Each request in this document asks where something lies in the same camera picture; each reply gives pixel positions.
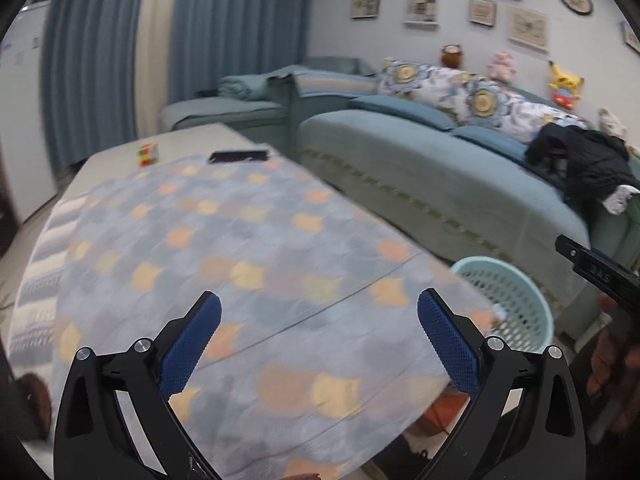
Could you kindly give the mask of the person's right hand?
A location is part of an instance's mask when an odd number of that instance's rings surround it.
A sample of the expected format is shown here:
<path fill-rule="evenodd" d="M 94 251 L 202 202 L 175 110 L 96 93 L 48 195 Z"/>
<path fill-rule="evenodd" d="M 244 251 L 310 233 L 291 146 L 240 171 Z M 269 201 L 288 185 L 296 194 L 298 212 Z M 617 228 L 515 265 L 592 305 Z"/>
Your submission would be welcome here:
<path fill-rule="evenodd" d="M 611 378 L 613 367 L 625 363 L 628 370 L 639 370 L 639 347 L 631 347 L 622 358 L 620 345 L 611 335 L 609 328 L 600 331 L 596 346 L 591 355 L 591 372 L 588 376 L 586 391 L 594 396 L 606 387 L 613 387 Z M 634 383 L 634 390 L 611 425 L 613 434 L 626 434 L 639 416 L 639 381 Z"/>

